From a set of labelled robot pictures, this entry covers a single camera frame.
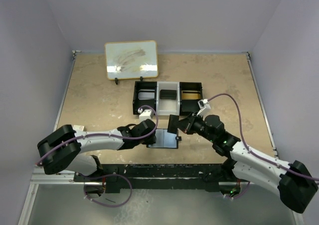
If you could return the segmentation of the black leather card holder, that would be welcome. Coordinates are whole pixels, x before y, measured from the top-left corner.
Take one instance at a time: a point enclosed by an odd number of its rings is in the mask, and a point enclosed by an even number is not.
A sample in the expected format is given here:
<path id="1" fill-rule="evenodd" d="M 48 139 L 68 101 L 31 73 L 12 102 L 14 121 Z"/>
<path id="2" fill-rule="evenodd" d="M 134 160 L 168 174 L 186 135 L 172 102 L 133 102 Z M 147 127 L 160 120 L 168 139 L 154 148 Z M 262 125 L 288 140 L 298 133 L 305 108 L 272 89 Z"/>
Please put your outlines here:
<path id="1" fill-rule="evenodd" d="M 156 142 L 147 145 L 147 148 L 178 149 L 178 144 L 181 140 L 181 136 L 178 133 L 170 133 L 167 129 L 157 129 Z"/>

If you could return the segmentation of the black white card sorting tray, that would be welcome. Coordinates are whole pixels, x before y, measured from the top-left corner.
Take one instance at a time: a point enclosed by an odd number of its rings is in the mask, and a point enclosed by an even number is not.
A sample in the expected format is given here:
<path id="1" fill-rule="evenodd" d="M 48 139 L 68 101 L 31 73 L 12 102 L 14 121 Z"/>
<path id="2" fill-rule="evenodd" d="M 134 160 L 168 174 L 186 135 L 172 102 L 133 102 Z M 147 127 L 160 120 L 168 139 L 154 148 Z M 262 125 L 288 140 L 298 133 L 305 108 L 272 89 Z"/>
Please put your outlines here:
<path id="1" fill-rule="evenodd" d="M 144 82 L 136 81 L 133 93 L 133 114 L 141 106 L 152 107 L 159 116 L 189 115 L 199 111 L 203 99 L 200 82 Z"/>

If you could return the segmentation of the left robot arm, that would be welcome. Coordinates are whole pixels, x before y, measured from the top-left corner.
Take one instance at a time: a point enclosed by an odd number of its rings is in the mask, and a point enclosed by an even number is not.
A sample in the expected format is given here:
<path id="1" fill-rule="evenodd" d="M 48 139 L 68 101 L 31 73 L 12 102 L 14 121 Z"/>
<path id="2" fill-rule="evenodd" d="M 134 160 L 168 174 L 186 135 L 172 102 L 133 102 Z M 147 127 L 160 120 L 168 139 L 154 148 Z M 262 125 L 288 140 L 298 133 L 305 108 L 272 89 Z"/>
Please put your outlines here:
<path id="1" fill-rule="evenodd" d="M 67 124 L 38 143 L 40 159 L 36 165 L 43 167 L 47 175 L 69 170 L 98 181 L 103 174 L 102 165 L 97 156 L 86 156 L 86 152 L 128 150 L 140 144 L 155 143 L 157 126 L 158 122 L 146 119 L 139 124 L 128 124 L 109 131 L 84 132 Z"/>

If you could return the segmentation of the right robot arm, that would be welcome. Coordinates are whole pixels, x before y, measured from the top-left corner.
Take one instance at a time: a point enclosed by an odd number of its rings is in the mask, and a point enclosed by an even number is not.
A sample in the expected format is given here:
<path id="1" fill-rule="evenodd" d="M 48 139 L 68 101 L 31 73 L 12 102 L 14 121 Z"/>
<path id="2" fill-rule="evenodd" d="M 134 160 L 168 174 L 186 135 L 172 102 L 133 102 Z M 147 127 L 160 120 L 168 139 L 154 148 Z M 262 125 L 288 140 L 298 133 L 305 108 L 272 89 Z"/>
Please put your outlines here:
<path id="1" fill-rule="evenodd" d="M 217 115 L 201 117 L 190 114 L 176 127 L 185 134 L 198 134 L 212 143 L 212 148 L 232 164 L 222 168 L 227 181 L 235 178 L 252 182 L 277 195 L 292 211 L 302 214 L 319 190 L 307 167 L 266 155 L 244 143 L 224 128 Z"/>

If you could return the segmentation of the white board with yellow rim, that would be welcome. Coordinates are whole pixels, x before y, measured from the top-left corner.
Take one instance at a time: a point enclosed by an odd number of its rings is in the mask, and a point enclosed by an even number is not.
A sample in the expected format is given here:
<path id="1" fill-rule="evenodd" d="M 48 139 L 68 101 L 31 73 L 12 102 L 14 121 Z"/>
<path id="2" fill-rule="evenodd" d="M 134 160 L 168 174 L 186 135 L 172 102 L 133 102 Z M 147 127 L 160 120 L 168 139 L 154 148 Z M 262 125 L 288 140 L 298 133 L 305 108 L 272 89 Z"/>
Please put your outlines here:
<path id="1" fill-rule="evenodd" d="M 111 81 L 156 78 L 159 74 L 157 42 L 107 42 L 104 45 L 107 78 Z"/>

